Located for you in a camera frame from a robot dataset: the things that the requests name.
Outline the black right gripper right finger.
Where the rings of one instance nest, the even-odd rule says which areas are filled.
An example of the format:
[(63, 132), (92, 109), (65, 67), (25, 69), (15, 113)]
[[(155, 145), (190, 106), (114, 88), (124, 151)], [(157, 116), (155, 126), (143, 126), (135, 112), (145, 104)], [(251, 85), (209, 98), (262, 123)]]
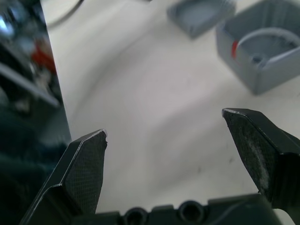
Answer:
[(263, 113), (224, 108), (239, 156), (272, 208), (300, 218), (300, 140), (277, 127)]

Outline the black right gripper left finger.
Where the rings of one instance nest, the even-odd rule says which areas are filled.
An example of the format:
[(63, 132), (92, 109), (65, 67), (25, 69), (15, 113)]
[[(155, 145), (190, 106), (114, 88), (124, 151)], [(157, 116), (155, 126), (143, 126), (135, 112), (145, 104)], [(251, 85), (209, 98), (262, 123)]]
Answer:
[(107, 148), (104, 129), (71, 142), (42, 185), (22, 225), (70, 225), (96, 212), (103, 184)]

